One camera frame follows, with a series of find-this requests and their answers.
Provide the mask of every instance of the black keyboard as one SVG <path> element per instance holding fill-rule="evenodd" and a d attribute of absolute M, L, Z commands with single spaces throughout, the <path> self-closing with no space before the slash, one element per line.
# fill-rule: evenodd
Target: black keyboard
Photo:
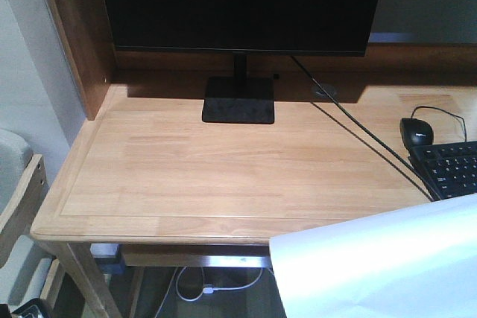
<path fill-rule="evenodd" d="M 433 200 L 477 193 L 477 141 L 413 147 L 409 160 L 437 193 Z"/>

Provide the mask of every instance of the monitor base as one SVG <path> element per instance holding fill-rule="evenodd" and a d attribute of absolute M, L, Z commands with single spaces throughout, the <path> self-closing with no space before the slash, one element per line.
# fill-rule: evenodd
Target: monitor base
<path fill-rule="evenodd" d="M 270 78 L 250 78 L 244 86 L 237 86 L 234 77 L 211 77 L 203 102 L 202 121 L 272 124 L 274 108 L 274 84 Z"/>

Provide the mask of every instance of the wooden chair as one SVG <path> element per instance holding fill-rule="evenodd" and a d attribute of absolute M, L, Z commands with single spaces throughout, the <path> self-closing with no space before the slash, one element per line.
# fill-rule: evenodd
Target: wooden chair
<path fill-rule="evenodd" d="M 60 265 L 29 237 L 47 190 L 42 156 L 0 129 L 0 303 L 11 311 L 31 299 L 52 305 L 63 279 Z"/>

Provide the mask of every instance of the black object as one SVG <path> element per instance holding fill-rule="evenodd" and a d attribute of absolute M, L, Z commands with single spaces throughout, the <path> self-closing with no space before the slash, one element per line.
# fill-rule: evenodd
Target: black object
<path fill-rule="evenodd" d="M 401 118 L 399 123 L 402 142 L 407 150 L 417 145 L 431 145 L 434 131 L 425 121 L 416 118 Z"/>
<path fill-rule="evenodd" d="M 30 299 L 21 307 L 18 307 L 13 314 L 24 318 L 53 318 L 51 309 L 45 301 L 39 298 Z"/>
<path fill-rule="evenodd" d="M 270 78 L 247 78 L 247 58 L 234 55 L 233 77 L 211 77 L 203 102 L 202 121 L 272 124 L 274 84 Z"/>
<path fill-rule="evenodd" d="M 8 305 L 0 305 L 0 318 L 12 318 L 10 309 L 8 309 Z"/>
<path fill-rule="evenodd" d="M 477 141 L 412 147 L 409 160 L 437 192 L 433 200 L 477 193 Z"/>
<path fill-rule="evenodd" d="M 321 56 L 363 56 L 377 1 L 105 0 L 116 50 Z M 271 86 L 214 77 L 203 120 L 273 123 Z"/>

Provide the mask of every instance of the white paper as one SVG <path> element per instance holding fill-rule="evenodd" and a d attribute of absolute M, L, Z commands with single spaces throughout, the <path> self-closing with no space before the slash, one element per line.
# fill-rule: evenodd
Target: white paper
<path fill-rule="evenodd" d="M 288 318 L 477 317 L 477 194 L 281 235 Z"/>

